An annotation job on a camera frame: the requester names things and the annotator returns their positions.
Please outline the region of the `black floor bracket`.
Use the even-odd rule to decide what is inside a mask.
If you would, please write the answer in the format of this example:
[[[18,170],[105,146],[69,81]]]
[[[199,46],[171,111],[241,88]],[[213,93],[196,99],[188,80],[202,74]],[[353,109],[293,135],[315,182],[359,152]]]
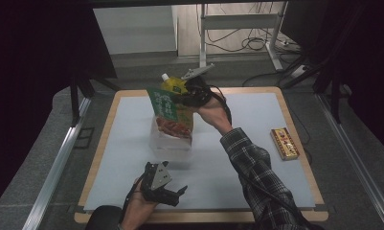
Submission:
[[[74,148],[76,150],[88,149],[90,147],[91,142],[92,142],[94,130],[95,129],[93,127],[82,128],[79,131],[79,135],[77,137],[76,143],[74,144]]]

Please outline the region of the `person's right hand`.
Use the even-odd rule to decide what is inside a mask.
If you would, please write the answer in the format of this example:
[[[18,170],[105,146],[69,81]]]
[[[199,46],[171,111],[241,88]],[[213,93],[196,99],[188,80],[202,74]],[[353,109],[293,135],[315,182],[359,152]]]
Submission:
[[[225,135],[233,129],[226,111],[220,101],[215,98],[211,98],[205,105],[198,107],[195,112],[221,135]]]

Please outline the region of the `person's left hand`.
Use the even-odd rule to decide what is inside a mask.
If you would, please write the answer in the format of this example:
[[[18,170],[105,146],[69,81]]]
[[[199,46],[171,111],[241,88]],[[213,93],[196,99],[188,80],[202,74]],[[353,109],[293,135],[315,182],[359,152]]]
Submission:
[[[157,206],[156,202],[145,200],[139,177],[134,180],[134,185],[136,188],[128,201],[120,230],[138,230],[150,218]]]

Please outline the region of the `brown chocolate bar packet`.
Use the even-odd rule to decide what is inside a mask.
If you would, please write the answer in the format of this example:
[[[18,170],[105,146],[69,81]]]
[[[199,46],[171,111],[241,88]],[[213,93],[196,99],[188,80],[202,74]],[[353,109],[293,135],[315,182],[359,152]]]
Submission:
[[[274,128],[270,131],[270,135],[283,161],[299,157],[300,153],[286,127]]]

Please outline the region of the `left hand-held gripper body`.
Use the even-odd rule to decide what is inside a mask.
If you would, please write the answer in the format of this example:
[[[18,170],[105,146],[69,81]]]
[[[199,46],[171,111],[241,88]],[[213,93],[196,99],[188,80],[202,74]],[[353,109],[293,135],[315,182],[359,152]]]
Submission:
[[[145,200],[164,204],[164,196],[180,197],[176,192],[165,188],[171,182],[171,176],[167,170],[168,163],[168,161],[161,163],[147,162],[141,184],[141,192]]]

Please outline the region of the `white metal desk frame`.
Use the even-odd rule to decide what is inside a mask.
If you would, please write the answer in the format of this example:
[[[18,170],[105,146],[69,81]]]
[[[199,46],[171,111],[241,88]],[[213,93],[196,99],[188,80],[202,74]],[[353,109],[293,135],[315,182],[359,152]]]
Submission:
[[[276,55],[275,43],[280,32],[283,16],[287,1],[282,3],[277,13],[268,14],[231,14],[231,15],[208,15],[206,14],[206,4],[201,5],[200,13],[200,52],[199,66],[207,65],[206,57],[206,31],[207,30],[232,30],[232,29],[272,29],[269,41],[265,43],[265,48],[270,56],[274,68],[277,72],[282,71],[282,64]]]

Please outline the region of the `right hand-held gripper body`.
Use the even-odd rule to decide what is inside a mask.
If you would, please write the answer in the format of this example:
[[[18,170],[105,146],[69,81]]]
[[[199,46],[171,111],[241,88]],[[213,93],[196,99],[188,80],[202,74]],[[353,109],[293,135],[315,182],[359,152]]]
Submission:
[[[185,102],[184,106],[200,107],[205,105],[213,96],[211,87],[202,78],[214,65],[190,69],[183,77],[185,87],[188,90],[184,95],[189,95],[190,99]]]

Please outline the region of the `black metal stand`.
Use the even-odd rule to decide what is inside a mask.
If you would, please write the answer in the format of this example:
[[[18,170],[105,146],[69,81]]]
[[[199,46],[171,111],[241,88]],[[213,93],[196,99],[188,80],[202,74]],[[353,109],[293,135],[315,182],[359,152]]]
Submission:
[[[71,127],[75,127],[79,123],[79,93],[84,96],[85,99],[91,99],[95,95],[95,89],[90,80],[94,80],[113,91],[120,91],[121,88],[113,82],[99,77],[91,73],[73,74],[70,78],[70,91],[71,91],[71,108],[72,108],[72,122]]]
[[[299,77],[284,83],[281,89],[291,88],[301,81],[304,81],[312,76],[318,74],[312,89],[315,94],[324,93],[328,86],[330,86],[330,115],[336,123],[341,124],[339,115],[339,100],[341,98],[341,74],[338,68],[338,61],[336,57],[327,57],[319,64],[311,67],[309,70],[304,71]]]

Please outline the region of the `dark curtain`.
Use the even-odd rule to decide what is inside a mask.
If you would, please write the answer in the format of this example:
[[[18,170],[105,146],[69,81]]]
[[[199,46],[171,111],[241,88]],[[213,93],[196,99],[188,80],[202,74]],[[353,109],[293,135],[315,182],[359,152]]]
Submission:
[[[113,78],[92,0],[0,0],[0,197],[73,78]]]
[[[348,86],[350,106],[384,145],[384,0],[289,0],[282,33],[326,65],[313,89]]]

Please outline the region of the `aluminium rail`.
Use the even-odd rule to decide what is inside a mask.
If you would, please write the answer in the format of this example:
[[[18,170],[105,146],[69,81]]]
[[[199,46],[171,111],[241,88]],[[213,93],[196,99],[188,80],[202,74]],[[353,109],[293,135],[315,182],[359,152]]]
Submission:
[[[342,146],[346,156],[348,157],[350,164],[352,165],[355,173],[357,174],[362,186],[364,187],[368,197],[370,198],[374,209],[381,218],[384,224],[384,194],[373,180],[371,174],[367,170],[365,164],[361,160],[358,151],[354,147],[348,134],[344,130],[344,127],[336,121],[331,113],[331,107],[328,100],[323,96],[316,94],[316,100],[319,102],[322,110],[337,138]]]
[[[48,205],[52,199],[52,196],[56,190],[58,181],[60,180],[67,161],[70,157],[71,151],[79,136],[79,132],[91,102],[92,100],[87,98],[84,98],[81,101],[79,106],[78,123],[68,129],[67,134],[65,135],[60,149],[56,155],[55,161],[49,170],[49,173],[36,198],[33,208],[29,213],[24,226],[22,227],[22,230],[38,230]]]

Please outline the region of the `white panel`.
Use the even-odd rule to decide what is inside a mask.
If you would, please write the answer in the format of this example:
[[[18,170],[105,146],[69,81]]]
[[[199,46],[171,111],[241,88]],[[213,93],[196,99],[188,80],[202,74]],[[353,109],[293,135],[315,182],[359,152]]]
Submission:
[[[173,6],[94,9],[94,14],[110,55],[177,50]]]

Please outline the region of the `clear plastic container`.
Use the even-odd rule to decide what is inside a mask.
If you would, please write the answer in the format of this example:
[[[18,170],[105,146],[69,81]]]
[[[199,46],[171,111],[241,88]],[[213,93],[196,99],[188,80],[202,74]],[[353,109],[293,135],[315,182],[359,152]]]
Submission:
[[[150,126],[149,147],[160,161],[186,162],[192,158],[192,130],[182,123],[155,116]]]

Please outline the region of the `yellow spouted pouch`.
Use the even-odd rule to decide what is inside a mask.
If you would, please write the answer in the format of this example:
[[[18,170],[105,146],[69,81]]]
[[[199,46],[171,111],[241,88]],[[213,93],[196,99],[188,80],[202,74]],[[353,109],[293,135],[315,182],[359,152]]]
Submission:
[[[176,77],[169,77],[167,74],[161,76],[163,83],[161,88],[163,90],[173,93],[175,96],[181,96],[183,93],[187,93],[188,90],[185,87],[185,81]],[[187,128],[192,129],[193,127],[193,115],[192,113],[181,103],[176,103],[171,100],[176,108],[177,121]]]

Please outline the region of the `white power strip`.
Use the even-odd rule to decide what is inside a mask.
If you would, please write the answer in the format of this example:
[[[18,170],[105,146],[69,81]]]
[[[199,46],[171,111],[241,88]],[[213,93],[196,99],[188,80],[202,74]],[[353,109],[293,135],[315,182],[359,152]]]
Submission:
[[[290,77],[293,79],[298,78],[301,74],[303,74],[305,71],[308,70],[307,65],[300,65],[296,70],[294,70],[291,74]]]

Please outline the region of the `green and red sauce packet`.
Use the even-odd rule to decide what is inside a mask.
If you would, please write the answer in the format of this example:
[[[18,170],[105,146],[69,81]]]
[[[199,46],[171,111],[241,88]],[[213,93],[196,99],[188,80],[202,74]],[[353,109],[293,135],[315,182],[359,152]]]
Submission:
[[[193,115],[184,105],[172,101],[175,93],[159,88],[148,88],[147,93],[158,130],[176,138],[191,139]]]

